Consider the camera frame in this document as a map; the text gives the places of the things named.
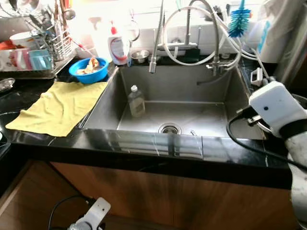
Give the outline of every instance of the light blue cup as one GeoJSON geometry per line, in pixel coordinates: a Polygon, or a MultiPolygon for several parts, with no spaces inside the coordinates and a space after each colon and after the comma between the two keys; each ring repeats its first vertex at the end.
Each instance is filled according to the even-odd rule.
{"type": "Polygon", "coordinates": [[[52,68],[51,57],[46,49],[29,51],[33,70],[47,70],[52,68]]]}

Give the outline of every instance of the small bottle in sink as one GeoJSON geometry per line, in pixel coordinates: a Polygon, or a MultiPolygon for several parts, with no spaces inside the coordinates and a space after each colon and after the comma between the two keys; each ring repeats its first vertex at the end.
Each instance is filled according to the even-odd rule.
{"type": "Polygon", "coordinates": [[[128,95],[128,103],[133,117],[140,117],[145,113],[144,96],[136,85],[131,86],[131,93],[128,95]]]}

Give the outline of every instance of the drain strainer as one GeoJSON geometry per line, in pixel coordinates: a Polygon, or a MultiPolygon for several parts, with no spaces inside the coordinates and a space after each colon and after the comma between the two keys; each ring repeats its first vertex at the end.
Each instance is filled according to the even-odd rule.
{"type": "Polygon", "coordinates": [[[181,134],[181,128],[175,123],[165,123],[160,126],[159,133],[181,134]]]}

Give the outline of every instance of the sink basin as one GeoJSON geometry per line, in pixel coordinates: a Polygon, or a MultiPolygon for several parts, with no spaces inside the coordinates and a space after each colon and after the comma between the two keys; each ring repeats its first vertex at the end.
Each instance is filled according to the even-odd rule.
{"type": "MultiPolygon", "coordinates": [[[[227,121],[246,105],[248,92],[237,69],[217,79],[204,66],[158,66],[155,74],[147,66],[121,67],[83,128],[227,137],[227,121]],[[134,84],[146,99],[146,114],[139,118],[131,116],[127,103],[134,84]]],[[[245,121],[235,123],[233,131],[238,138],[263,139],[245,121]]]]}

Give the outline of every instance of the blue bowl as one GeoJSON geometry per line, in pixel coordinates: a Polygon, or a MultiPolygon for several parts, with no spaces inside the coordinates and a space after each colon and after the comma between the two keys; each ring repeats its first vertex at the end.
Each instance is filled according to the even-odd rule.
{"type": "Polygon", "coordinates": [[[76,77],[81,83],[83,84],[92,84],[98,81],[101,81],[104,79],[107,75],[107,67],[109,63],[107,60],[97,57],[96,58],[99,61],[99,65],[103,66],[101,69],[94,73],[88,73],[88,74],[76,74],[76,71],[79,69],[85,69],[88,65],[88,62],[90,58],[86,58],[80,61],[77,61],[69,68],[69,74],[76,77]]]}

